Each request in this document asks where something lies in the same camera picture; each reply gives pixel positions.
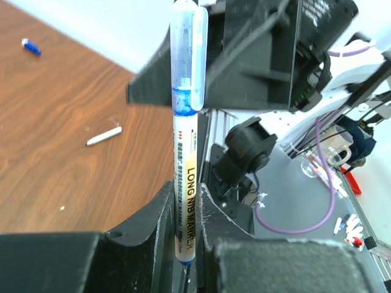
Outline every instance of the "wooden table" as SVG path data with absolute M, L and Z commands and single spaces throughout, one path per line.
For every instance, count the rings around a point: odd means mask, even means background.
M 126 105 L 133 74 L 1 0 L 0 20 L 0 233 L 112 228 L 173 177 L 170 109 Z

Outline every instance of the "marker label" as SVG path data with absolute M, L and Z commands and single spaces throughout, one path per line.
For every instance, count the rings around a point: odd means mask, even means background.
M 183 262 L 195 257 L 198 115 L 174 116 L 175 254 Z

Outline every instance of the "white wall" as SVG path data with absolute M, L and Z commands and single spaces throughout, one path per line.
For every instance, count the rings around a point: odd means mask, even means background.
M 363 32 L 377 40 L 376 47 L 382 52 L 391 47 L 391 1 L 390 0 L 354 0 L 359 14 L 344 34 L 332 46 L 333 49 L 344 46 L 356 33 Z
M 173 0 L 8 2 L 127 70 L 138 72 L 164 40 Z

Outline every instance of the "navy blue part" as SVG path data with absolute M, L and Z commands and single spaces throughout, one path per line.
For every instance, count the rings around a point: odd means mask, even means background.
M 372 153 L 373 149 L 375 148 L 376 141 L 371 137 L 367 139 L 364 137 L 364 134 L 359 127 L 358 121 L 351 120 L 350 118 L 344 116 L 338 121 L 337 124 L 342 128 L 345 128 L 353 137 L 353 144 L 349 147 L 352 155 L 348 162 L 354 162 L 356 160 L 363 159 Z
M 33 43 L 26 43 L 24 44 L 24 47 L 30 51 L 31 53 L 37 55 L 37 56 L 41 56 L 41 50 L 38 49 L 38 47 L 36 45 L 34 45 Z

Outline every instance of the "white marker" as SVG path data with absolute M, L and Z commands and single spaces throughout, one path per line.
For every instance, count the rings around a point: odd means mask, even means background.
M 364 230 L 364 228 L 362 226 L 358 226 L 358 227 L 355 227 L 353 230 L 349 231 L 349 233 L 347 233 L 347 234 L 348 235 L 357 235 L 357 234 L 361 233 L 362 230 Z
M 355 218 L 353 221 L 349 223 L 349 225 L 346 226 L 346 233 L 348 234 L 350 231 L 353 231 L 353 229 L 360 223 L 359 218 Z
M 102 134 L 99 134 L 98 136 L 94 136 L 91 139 L 87 141 L 87 145 L 94 145 L 98 142 L 102 142 L 106 139 L 109 139 L 110 137 L 116 136 L 117 134 L 120 134 L 122 132 L 122 127 L 118 126 L 116 128 L 113 128 L 112 130 L 106 131 Z
M 340 229 L 341 222 L 342 222 L 342 218 L 338 218 L 337 223 L 335 223 L 335 227 L 334 227 L 334 235 L 337 235 Z
M 351 214 L 349 219 L 346 221 L 346 226 L 350 226 L 351 222 L 357 217 L 356 214 Z
M 197 127 L 205 93 L 208 12 L 177 0 L 170 22 L 174 115 L 175 256 L 190 265 L 196 256 Z

